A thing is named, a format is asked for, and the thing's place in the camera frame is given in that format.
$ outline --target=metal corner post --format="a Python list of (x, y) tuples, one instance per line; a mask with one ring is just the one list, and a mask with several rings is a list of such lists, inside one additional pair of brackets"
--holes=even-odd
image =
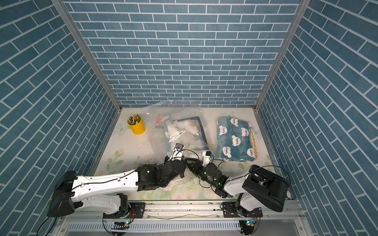
[(82, 51), (83, 55), (87, 59), (89, 65), (93, 69), (94, 73), (96, 74), (98, 80), (104, 87), (106, 93), (108, 94), (110, 100), (112, 101), (113, 105), (116, 107), (117, 111), (121, 111), (121, 105), (118, 102), (117, 98), (115, 97), (112, 89), (110, 88), (108, 82), (105, 79), (104, 74), (102, 73), (100, 67), (98, 66), (95, 58), (93, 57), (87, 43), (85, 42), (84, 38), (82, 37), (79, 28), (77, 27), (76, 23), (74, 22), (71, 14), (68, 12), (66, 5), (64, 4), (63, 0), (51, 0), (54, 7), (58, 11), (60, 17), (62, 18), (63, 22), (67, 26), (68, 30), (70, 31), (72, 37), (78, 44), (80, 50)]
[(274, 80), (274, 76), (276, 75), (278, 68), (281, 65), (282, 59), (284, 58), (286, 51), (290, 46), (291, 40), (294, 38), (295, 32), (298, 29), (299, 23), (301, 22), (302, 17), (305, 14), (310, 1), (311, 0), (302, 0), (297, 8), (297, 11), (295, 12), (293, 21), (290, 24), (289, 30), (287, 31), (286, 36), (280, 47), (280, 50), (277, 53), (276, 60), (274, 61), (274, 64), (268, 74), (265, 84), (261, 90), (260, 96), (257, 99), (257, 102), (256, 102), (257, 111), (260, 109), (262, 102), (264, 101), (264, 98), (269, 90), (269, 87)]
[(97, 155), (95, 156), (94, 161), (91, 165), (91, 168), (88, 171), (88, 176), (94, 176), (95, 175), (96, 168), (97, 168), (97, 166), (98, 166), (98, 164), (101, 160), (102, 154), (104, 153), (105, 148), (106, 148), (106, 146), (109, 142), (109, 139), (110, 139), (110, 137), (113, 133), (113, 130), (114, 130), (116, 124), (117, 124), (119, 116), (121, 115), (121, 111), (122, 111), (122, 109), (120, 111), (117, 111), (117, 114), (114, 116), (113, 121), (112, 121), (112, 123), (109, 127), (109, 130), (105, 135), (104, 141), (101, 144), (100, 150), (98, 151)]

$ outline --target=wire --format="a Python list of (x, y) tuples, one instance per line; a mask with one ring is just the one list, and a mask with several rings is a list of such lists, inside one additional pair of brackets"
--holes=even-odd
[(72, 192), (72, 190), (74, 190), (75, 188), (77, 188), (77, 187), (79, 187), (79, 186), (81, 186), (81, 185), (78, 185), (78, 186), (76, 186), (76, 187), (74, 187), (73, 189), (71, 189), (63, 198), (62, 198), (62, 201), (59, 203), (59, 206), (58, 206), (58, 209), (57, 210), (59, 210), (60, 209), (60, 205), (63, 203), (63, 200), (68, 196), (68, 195), (70, 195), (71, 194), (71, 192)]
[[(288, 185), (288, 186), (290, 187), (290, 184), (291, 184), (291, 178), (290, 178), (290, 176), (289, 176), (289, 173), (287, 173), (287, 171), (286, 171), (284, 168), (282, 168), (282, 167), (280, 167), (280, 166), (278, 166), (278, 165), (265, 165), (265, 166), (263, 166), (263, 167), (278, 167), (278, 168), (281, 168), (282, 170), (284, 170), (285, 173), (287, 174), (287, 176), (289, 177), (289, 185)], [(249, 175), (249, 174), (250, 174), (250, 173), (248, 172), (248, 173), (246, 173), (245, 175), (239, 176), (239, 177), (237, 177), (237, 178), (235, 178), (235, 179), (230, 179), (230, 180), (226, 181), (224, 184), (226, 184), (227, 182), (230, 182), (231, 180), (236, 180), (236, 179), (239, 179), (239, 178), (243, 178), (243, 177), (245, 177), (245, 176), (247, 176), (247, 175)]]
[[(121, 179), (121, 178), (125, 178), (126, 176), (128, 176), (128, 175), (130, 175), (130, 174), (134, 173), (135, 171), (136, 171), (136, 169), (135, 169), (135, 170), (133, 170), (133, 171), (131, 171), (131, 172), (130, 172), (130, 173), (128, 173), (127, 175), (124, 175), (124, 176), (120, 177), (120, 179)], [(114, 181), (114, 180), (118, 180), (118, 178), (116, 178), (116, 179), (111, 179), (111, 180), (108, 180), (108, 181), (105, 181), (105, 182), (93, 182), (93, 183), (85, 183), (85, 184), (83, 184), (83, 185), (88, 185), (88, 184), (105, 184), (105, 183), (108, 183), (108, 182), (110, 182), (110, 181)]]
[(198, 159), (190, 158), (190, 157), (174, 157), (172, 159), (176, 159), (176, 158), (189, 159), (189, 160), (198, 160)]
[(130, 221), (130, 224), (134, 221), (134, 218), (135, 218), (135, 209), (133, 208), (133, 219)]
[(189, 150), (189, 149), (182, 149), (182, 151), (191, 151), (192, 153), (194, 153), (197, 157), (198, 157), (198, 160), (200, 159), (200, 157), (198, 156), (198, 154), (197, 153), (195, 153), (194, 151), (192, 151), (192, 150)]
[(181, 218), (181, 217), (185, 217), (185, 216), (198, 216), (198, 217), (206, 218), (206, 217), (216, 216), (216, 215), (218, 215), (218, 213), (217, 214), (211, 214), (211, 215), (208, 215), (208, 216), (199, 216), (199, 215), (196, 215), (196, 214), (185, 214), (183, 216), (177, 216), (177, 217), (172, 217), (172, 218), (160, 218), (160, 217), (149, 216), (149, 215), (147, 215), (147, 216), (149, 216), (150, 218), (155, 218), (155, 219), (159, 219), (159, 220), (173, 220), (173, 219), (177, 219), (177, 218)]
[(211, 161), (210, 161), (210, 162), (212, 162), (213, 160), (221, 160), (222, 162), (225, 162), (225, 161), (224, 161), (224, 160), (222, 160), (222, 159), (215, 159), (215, 158), (211, 159)]
[(210, 187), (211, 187), (211, 185), (210, 185), (209, 187), (204, 187), (204, 186), (202, 186), (202, 184), (201, 184), (201, 179), (198, 180), (198, 183), (200, 184), (200, 186), (201, 186), (202, 188), (210, 188)]
[(218, 169), (219, 169), (220, 164), (222, 164), (222, 163), (224, 163), (224, 162), (225, 162), (225, 161), (222, 160), (222, 162), (218, 164), (218, 166), (217, 166), (217, 171), (218, 171)]
[(259, 222), (256, 223), (256, 228), (253, 230), (253, 232), (251, 234), (256, 233), (256, 231), (257, 231), (257, 229), (258, 229), (258, 227), (260, 225), (260, 221), (261, 221), (261, 217), (259, 217)]
[(102, 226), (104, 227), (104, 229), (106, 230), (106, 232), (108, 232), (111, 235), (114, 235), (111, 231), (109, 232), (108, 229), (106, 229), (105, 224), (104, 224), (104, 215), (102, 215)]
[(210, 187), (211, 187), (211, 190), (212, 190), (215, 194), (217, 194), (217, 193), (215, 192), (215, 190), (212, 188), (212, 185), (211, 185)]
[[(38, 228), (36, 236), (38, 236), (38, 233), (39, 233), (39, 231), (41, 230), (42, 226), (46, 223), (46, 221), (47, 221), (49, 218), (50, 218), (50, 217), (47, 217), (46, 220), (45, 220), (45, 221), (41, 224), (41, 226)], [(54, 223), (53, 223), (53, 225), (52, 225), (52, 226), (50, 227), (50, 229), (47, 231), (47, 233), (45, 234), (45, 236), (48, 235), (48, 234), (50, 233), (50, 231), (53, 229), (53, 227), (54, 227), (54, 225), (55, 225), (55, 222), (56, 222), (56, 218), (54, 219)]]

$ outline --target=yellow pencil cup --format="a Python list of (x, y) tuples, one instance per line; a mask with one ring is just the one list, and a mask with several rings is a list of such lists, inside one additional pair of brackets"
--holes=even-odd
[(146, 130), (146, 128), (144, 127), (144, 124), (143, 124), (143, 119), (142, 119), (142, 117), (139, 116), (139, 118), (140, 118), (141, 121), (138, 122), (138, 124), (136, 124), (136, 125), (131, 125), (131, 124), (129, 123), (129, 121), (127, 121), (127, 123), (129, 124), (129, 129), (131, 129), (131, 130), (133, 131), (133, 133), (134, 133), (134, 134), (137, 134), (137, 135), (144, 133), (145, 130)]

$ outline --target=ventilated metal panel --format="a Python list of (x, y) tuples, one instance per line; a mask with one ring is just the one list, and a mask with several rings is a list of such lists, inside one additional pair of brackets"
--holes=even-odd
[[(114, 225), (113, 222), (104, 223), (105, 227), (113, 232), (172, 232), (172, 231), (216, 231), (216, 230), (240, 230), (239, 221), (222, 220), (222, 221), (136, 221), (130, 224), (130, 228), (117, 230), (120, 226)], [(68, 231), (88, 232), (104, 231), (102, 222), (71, 222)]]

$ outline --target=black cable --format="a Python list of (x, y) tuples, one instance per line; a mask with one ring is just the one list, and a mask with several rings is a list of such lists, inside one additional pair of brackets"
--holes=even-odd
[(111, 235), (114, 236), (114, 234), (113, 234), (112, 232), (109, 232), (109, 231), (106, 229), (105, 224), (104, 224), (104, 217), (102, 217), (102, 226), (104, 227), (104, 229), (106, 230), (106, 232), (108, 232), (109, 234), (111, 234)]
[(176, 159), (176, 158), (189, 159), (189, 160), (198, 160), (198, 159), (190, 158), (190, 157), (174, 157), (171, 160)]
[[(285, 173), (287, 174), (287, 176), (289, 177), (289, 185), (288, 185), (288, 186), (290, 187), (290, 184), (291, 184), (291, 178), (290, 178), (290, 176), (289, 176), (289, 173), (287, 173), (287, 171), (286, 171), (284, 168), (282, 168), (282, 167), (280, 167), (280, 166), (278, 166), (278, 165), (265, 165), (265, 166), (263, 166), (263, 167), (278, 167), (278, 168), (281, 168), (282, 170), (284, 170)], [(250, 174), (250, 173), (248, 172), (248, 173), (246, 173), (245, 175), (239, 176), (239, 177), (237, 177), (237, 178), (235, 178), (235, 179), (243, 178), (243, 177), (245, 177), (245, 176), (247, 176), (247, 175), (249, 175), (249, 174)]]
[(201, 184), (201, 179), (198, 180), (198, 183), (200, 184), (200, 186), (201, 186), (202, 188), (210, 188), (210, 187), (211, 187), (211, 185), (210, 185), (209, 187), (204, 187), (204, 186), (202, 186), (202, 184)]
[(224, 162), (224, 160), (222, 160), (222, 159), (215, 159), (215, 158), (211, 159), (210, 162), (212, 162), (213, 160), (221, 160), (222, 162)]
[[(120, 179), (121, 179), (121, 178), (125, 178), (126, 176), (128, 176), (128, 175), (130, 175), (130, 174), (134, 173), (135, 171), (136, 171), (136, 169), (135, 169), (135, 170), (133, 170), (133, 171), (131, 171), (131, 172), (130, 172), (130, 173), (128, 173), (127, 175), (124, 175), (124, 176), (120, 177)], [(85, 183), (84, 185), (88, 185), (88, 184), (105, 184), (105, 183), (108, 183), (108, 182), (110, 182), (110, 181), (114, 181), (114, 180), (118, 180), (118, 178), (116, 178), (116, 179), (111, 179), (111, 180), (108, 180), (108, 181), (105, 181), (105, 182), (93, 182), (93, 183)]]
[(217, 194), (217, 193), (215, 192), (215, 190), (212, 188), (212, 185), (211, 185), (210, 187), (211, 187), (211, 190), (212, 190), (215, 194)]
[(219, 169), (219, 166), (220, 166), (220, 164), (222, 164), (222, 163), (224, 163), (225, 161), (223, 161), (223, 160), (221, 160), (222, 162), (221, 163), (219, 163), (218, 164), (218, 166), (217, 166), (217, 171), (218, 171), (218, 169)]
[(133, 208), (133, 219), (130, 221), (130, 224), (134, 221), (134, 218), (135, 218), (135, 209)]
[(79, 187), (79, 186), (81, 186), (81, 185), (78, 185), (78, 186), (76, 186), (76, 187), (74, 187), (73, 189), (71, 189), (63, 198), (62, 198), (62, 201), (59, 203), (59, 206), (58, 206), (58, 209), (57, 210), (59, 210), (60, 209), (60, 205), (63, 203), (63, 200), (68, 196), (68, 195), (70, 195), (71, 194), (71, 192), (72, 192), (72, 190), (74, 190), (75, 188), (77, 188), (77, 187)]
[[(49, 218), (50, 218), (50, 217), (47, 217), (46, 220), (45, 220), (45, 221), (41, 224), (41, 226), (38, 228), (36, 236), (38, 236), (38, 233), (39, 233), (39, 231), (41, 230), (42, 226), (44, 225), (44, 223), (46, 223), (46, 221), (47, 221)], [(47, 233), (45, 234), (45, 236), (47, 236), (47, 235), (50, 233), (50, 231), (53, 229), (53, 227), (54, 227), (54, 225), (55, 225), (55, 222), (56, 222), (56, 218), (54, 219), (54, 223), (53, 223), (53, 225), (52, 225), (52, 226), (50, 227), (50, 229), (47, 231)]]
[(192, 151), (192, 150), (189, 150), (189, 149), (182, 149), (182, 151), (191, 151), (192, 153), (194, 153), (197, 157), (198, 157), (198, 160), (200, 159), (200, 157), (198, 156), (198, 154), (197, 153), (195, 153), (194, 151)]
[(256, 228), (253, 230), (253, 232), (251, 233), (251, 234), (254, 234), (256, 231), (257, 231), (257, 229), (259, 228), (259, 225), (260, 225), (260, 221), (261, 221), (261, 217), (259, 217), (259, 222), (256, 222)]

